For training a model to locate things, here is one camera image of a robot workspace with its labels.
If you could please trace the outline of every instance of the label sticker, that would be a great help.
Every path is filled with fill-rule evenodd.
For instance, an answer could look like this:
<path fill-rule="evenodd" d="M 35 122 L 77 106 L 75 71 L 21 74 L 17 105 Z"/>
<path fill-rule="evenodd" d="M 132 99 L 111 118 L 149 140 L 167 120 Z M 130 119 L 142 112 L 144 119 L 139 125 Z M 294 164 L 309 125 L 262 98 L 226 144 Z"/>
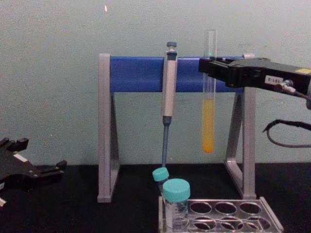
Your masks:
<path fill-rule="evenodd" d="M 15 154 L 14 157 L 19 159 L 20 161 L 22 161 L 24 163 L 28 161 L 27 159 L 25 159 L 23 156 L 21 156 L 19 154 Z"/>
<path fill-rule="evenodd" d="M 271 84 L 271 85 L 276 85 L 276 84 L 279 84 L 281 82 L 283 82 L 283 78 L 270 76 L 270 75 L 267 75 L 266 79 L 264 80 L 264 83 Z"/>
<path fill-rule="evenodd" d="M 298 69 L 295 72 L 302 74 L 311 74 L 311 69 Z"/>

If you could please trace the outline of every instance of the test tube rack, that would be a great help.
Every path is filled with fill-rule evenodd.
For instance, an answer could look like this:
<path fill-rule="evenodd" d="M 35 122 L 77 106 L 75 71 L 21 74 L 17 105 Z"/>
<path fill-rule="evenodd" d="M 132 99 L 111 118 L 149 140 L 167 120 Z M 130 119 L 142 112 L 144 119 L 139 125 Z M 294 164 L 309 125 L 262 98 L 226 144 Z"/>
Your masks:
<path fill-rule="evenodd" d="M 114 57 L 99 55 L 99 193 L 98 202 L 111 202 L 120 168 L 115 113 L 115 92 L 161 92 L 163 57 Z M 202 92 L 199 57 L 179 57 L 176 92 Z M 255 88 L 229 88 L 216 81 L 216 92 L 235 92 L 225 166 L 242 199 L 255 194 Z M 236 162 L 242 125 L 242 170 Z"/>
<path fill-rule="evenodd" d="M 184 233 L 281 233 L 283 227 L 261 197 L 258 200 L 188 200 L 188 226 Z M 172 233 L 166 226 L 165 208 L 159 197 L 159 233 Z"/>

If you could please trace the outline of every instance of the gray metal stand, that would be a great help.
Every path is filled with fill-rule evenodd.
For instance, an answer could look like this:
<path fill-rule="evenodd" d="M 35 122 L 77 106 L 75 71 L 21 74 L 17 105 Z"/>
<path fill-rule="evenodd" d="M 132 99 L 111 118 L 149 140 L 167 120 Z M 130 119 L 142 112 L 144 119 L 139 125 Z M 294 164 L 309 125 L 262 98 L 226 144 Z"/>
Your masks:
<path fill-rule="evenodd" d="M 110 93 L 110 54 L 99 55 L 98 202 L 111 202 L 120 168 L 114 98 Z"/>
<path fill-rule="evenodd" d="M 226 152 L 225 166 L 244 200 L 256 199 L 255 194 L 255 106 L 256 90 L 246 87 L 236 93 Z M 243 171 L 236 161 L 240 128 L 242 124 Z"/>

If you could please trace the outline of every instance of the plastic vial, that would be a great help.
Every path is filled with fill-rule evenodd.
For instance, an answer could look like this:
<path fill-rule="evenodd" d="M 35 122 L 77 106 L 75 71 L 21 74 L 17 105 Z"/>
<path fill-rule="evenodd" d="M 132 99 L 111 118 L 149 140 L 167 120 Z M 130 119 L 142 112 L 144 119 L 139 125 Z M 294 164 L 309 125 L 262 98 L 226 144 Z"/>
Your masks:
<path fill-rule="evenodd" d="M 188 226 L 188 198 L 190 185 L 183 179 L 171 179 L 163 184 L 165 198 L 166 225 L 173 232 L 182 231 Z"/>
<path fill-rule="evenodd" d="M 216 60 L 217 30 L 207 30 L 205 34 L 204 57 Z M 202 150 L 206 153 L 214 151 L 215 128 L 215 79 L 203 74 L 203 111 L 202 111 Z"/>
<path fill-rule="evenodd" d="M 168 180 L 169 172 L 166 167 L 157 168 L 152 172 L 155 182 L 157 183 L 161 195 L 163 196 L 163 184 Z"/>

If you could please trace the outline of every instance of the test tube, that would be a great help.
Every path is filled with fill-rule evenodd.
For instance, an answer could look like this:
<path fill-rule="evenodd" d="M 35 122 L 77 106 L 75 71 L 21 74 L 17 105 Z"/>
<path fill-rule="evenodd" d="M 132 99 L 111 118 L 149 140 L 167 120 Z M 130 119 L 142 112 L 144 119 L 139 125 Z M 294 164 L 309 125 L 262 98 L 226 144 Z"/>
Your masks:
<path fill-rule="evenodd" d="M 205 31 L 204 57 L 216 60 L 217 30 Z M 202 150 L 206 153 L 214 151 L 215 86 L 215 79 L 203 73 Z"/>

